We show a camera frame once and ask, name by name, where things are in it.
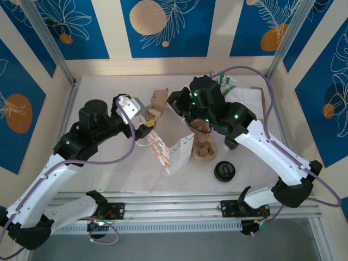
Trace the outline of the brown cardboard cup carrier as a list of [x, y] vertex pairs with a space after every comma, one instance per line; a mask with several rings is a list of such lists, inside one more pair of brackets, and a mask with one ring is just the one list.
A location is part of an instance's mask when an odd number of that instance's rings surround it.
[[168, 88], [164, 90], [155, 90], [153, 92], [151, 103], [145, 110], [146, 121], [155, 121], [155, 123], [157, 123], [166, 109], [168, 93]]

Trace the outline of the cartoon print paper gift bag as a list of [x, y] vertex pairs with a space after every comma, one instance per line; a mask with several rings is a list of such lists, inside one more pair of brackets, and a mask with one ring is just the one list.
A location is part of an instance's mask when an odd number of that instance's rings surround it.
[[166, 172], [171, 175], [189, 161], [193, 142], [194, 133], [167, 105], [155, 127], [136, 144], [150, 148]]

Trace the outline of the white paper napkins pile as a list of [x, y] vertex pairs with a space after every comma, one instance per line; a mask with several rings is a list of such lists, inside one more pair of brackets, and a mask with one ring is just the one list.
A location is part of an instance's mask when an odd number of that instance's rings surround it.
[[259, 90], [236, 87], [225, 96], [225, 100], [227, 102], [239, 102], [249, 108], [257, 119], [261, 120], [263, 118], [262, 99]]

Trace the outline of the stacked cardboard cup carriers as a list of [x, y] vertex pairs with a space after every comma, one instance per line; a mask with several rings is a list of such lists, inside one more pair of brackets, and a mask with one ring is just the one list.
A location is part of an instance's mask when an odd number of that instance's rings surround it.
[[217, 154], [217, 147], [214, 140], [210, 137], [210, 125], [201, 120], [194, 120], [190, 123], [190, 129], [194, 132], [194, 142], [192, 153], [196, 160], [213, 160]]

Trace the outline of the stack of black cup lids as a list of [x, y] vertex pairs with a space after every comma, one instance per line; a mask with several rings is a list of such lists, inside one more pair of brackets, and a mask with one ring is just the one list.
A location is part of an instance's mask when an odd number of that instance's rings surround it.
[[229, 182], [235, 176], [236, 169], [234, 165], [228, 161], [220, 161], [214, 168], [214, 176], [220, 182]]

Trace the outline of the aluminium side rail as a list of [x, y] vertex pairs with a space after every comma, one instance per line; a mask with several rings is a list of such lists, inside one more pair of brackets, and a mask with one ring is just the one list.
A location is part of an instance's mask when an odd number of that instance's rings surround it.
[[[81, 78], [75, 80], [75, 83], [69, 91], [69, 95], [67, 96], [66, 100], [60, 103], [60, 105], [63, 107], [59, 118], [57, 129], [58, 132], [54, 136], [54, 141], [51, 142], [52, 148], [54, 148], [54, 146], [59, 142], [60, 138], [70, 130], [71, 125], [77, 121], [72, 115], [81, 81]], [[67, 183], [63, 185], [60, 191], [65, 193], [82, 192], [82, 189], [78, 187], [78, 178], [79, 176], [77, 174], [74, 175]]]
[[266, 111], [266, 117], [265, 117], [265, 128], [266, 128], [265, 131], [266, 131], [266, 133], [268, 133], [268, 118], [269, 118], [270, 113], [272, 111], [274, 111], [276, 114], [276, 119], [278, 122], [279, 130], [281, 132], [281, 138], [282, 138], [282, 141], [284, 142], [284, 145], [285, 145], [285, 148], [281, 148], [281, 151], [283, 151], [285, 153], [285, 156], [289, 158], [289, 160], [295, 165], [296, 168], [300, 169], [301, 163], [296, 159], [296, 157], [293, 154], [291, 154], [291, 149], [288, 147], [288, 145], [289, 145], [288, 139], [286, 137], [285, 130], [284, 130], [280, 115], [279, 115], [278, 110], [277, 110], [276, 105], [275, 105], [276, 100], [275, 100], [274, 89], [273, 89], [271, 82], [268, 78], [264, 78], [264, 80], [266, 82], [266, 86], [268, 88], [268, 93], [270, 95], [270, 105]]

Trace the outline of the aluminium frame post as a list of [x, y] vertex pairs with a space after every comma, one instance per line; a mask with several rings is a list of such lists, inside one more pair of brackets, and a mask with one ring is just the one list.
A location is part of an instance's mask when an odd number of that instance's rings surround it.
[[18, 2], [49, 55], [57, 67], [60, 68], [70, 85], [74, 86], [76, 79], [70, 71], [62, 52], [60, 51], [35, 4], [31, 0], [18, 0]]
[[286, 73], [297, 61], [309, 39], [317, 29], [334, 0], [296, 0], [298, 9], [291, 17], [289, 28], [275, 52], [275, 56], [266, 74], [271, 79], [280, 65]]

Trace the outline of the wide aluminium base rail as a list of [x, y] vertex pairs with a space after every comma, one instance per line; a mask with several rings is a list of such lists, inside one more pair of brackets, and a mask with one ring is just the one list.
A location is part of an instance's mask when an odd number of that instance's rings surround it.
[[[109, 202], [125, 203], [124, 220], [184, 221], [222, 219], [218, 205], [222, 200], [237, 200], [232, 192], [103, 192]], [[59, 192], [48, 205], [58, 207], [82, 197], [79, 192]], [[284, 207], [278, 218], [320, 218], [316, 203], [305, 201], [298, 208]]]

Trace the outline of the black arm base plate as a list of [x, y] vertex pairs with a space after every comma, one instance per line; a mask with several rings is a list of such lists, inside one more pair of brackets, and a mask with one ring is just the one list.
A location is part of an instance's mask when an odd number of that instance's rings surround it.
[[97, 208], [96, 216], [103, 220], [123, 220], [125, 205], [123, 202], [103, 204]]
[[220, 209], [223, 218], [242, 218], [246, 216], [237, 200], [221, 201]]

